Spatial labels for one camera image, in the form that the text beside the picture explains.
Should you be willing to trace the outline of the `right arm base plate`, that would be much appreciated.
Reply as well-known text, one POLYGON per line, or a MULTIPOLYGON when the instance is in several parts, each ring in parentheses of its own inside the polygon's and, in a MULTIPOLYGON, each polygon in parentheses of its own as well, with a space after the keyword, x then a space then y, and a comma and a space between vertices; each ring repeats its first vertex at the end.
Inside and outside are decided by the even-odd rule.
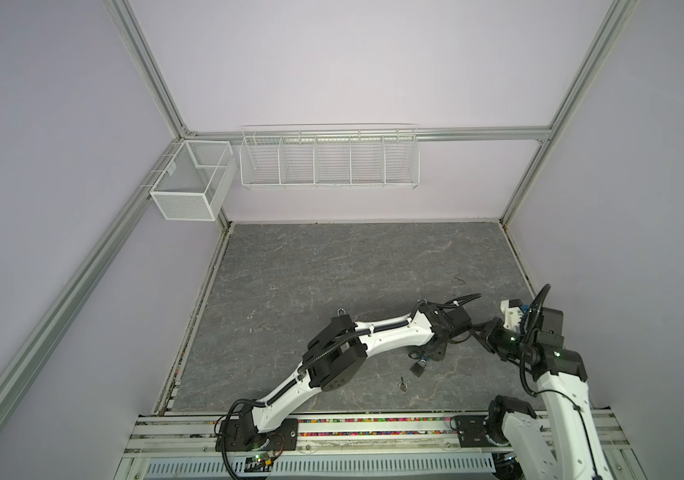
POLYGON ((540 438, 538 419, 523 412, 461 414, 450 420, 462 448, 512 449, 540 438))

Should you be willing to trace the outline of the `dark grey padlock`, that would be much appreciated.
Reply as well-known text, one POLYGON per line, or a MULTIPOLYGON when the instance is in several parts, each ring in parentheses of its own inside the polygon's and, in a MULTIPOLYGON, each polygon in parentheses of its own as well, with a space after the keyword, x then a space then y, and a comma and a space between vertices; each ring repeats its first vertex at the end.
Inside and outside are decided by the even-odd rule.
POLYGON ((421 358, 417 360, 411 367, 410 372, 417 378, 420 378, 427 367, 428 360, 426 358, 421 358))

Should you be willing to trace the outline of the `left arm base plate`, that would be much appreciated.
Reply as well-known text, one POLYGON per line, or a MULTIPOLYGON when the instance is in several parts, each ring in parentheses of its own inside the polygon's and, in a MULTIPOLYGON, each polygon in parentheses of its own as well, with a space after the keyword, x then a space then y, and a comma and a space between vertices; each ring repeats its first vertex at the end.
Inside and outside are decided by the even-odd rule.
POLYGON ((274 431, 258 433, 248 420, 231 419, 219 434, 216 451, 222 448, 228 453, 251 452, 257 450, 295 451, 299 440, 297 419, 285 419, 274 431))

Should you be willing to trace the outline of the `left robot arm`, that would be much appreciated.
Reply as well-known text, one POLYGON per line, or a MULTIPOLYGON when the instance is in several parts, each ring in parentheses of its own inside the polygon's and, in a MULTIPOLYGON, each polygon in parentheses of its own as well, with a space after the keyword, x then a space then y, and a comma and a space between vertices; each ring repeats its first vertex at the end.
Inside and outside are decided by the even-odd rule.
POLYGON ((445 302, 422 299, 409 313, 378 321, 355 321, 340 309, 274 390, 259 399, 233 403, 217 428, 216 450, 255 450, 269 443, 272 434, 295 434, 296 422, 288 419, 290 414, 320 393, 348 385, 364 362, 376 355, 407 349, 415 361, 411 372, 421 376, 429 362, 445 358, 450 344, 473 333, 465 305, 480 297, 471 293, 445 302))

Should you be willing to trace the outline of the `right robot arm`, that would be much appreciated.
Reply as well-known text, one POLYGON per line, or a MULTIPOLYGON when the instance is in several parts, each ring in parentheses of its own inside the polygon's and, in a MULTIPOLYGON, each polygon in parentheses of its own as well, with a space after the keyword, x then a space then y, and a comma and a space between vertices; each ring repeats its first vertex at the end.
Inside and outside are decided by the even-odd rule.
POLYGON ((545 306, 544 285, 518 323, 501 318, 485 322, 475 338, 490 353, 518 368, 522 388, 543 400, 551 439, 546 440, 533 406, 499 395, 484 422, 491 443, 512 449, 503 467, 523 479, 611 479, 609 463, 589 401, 582 356, 564 346, 563 312, 545 306))

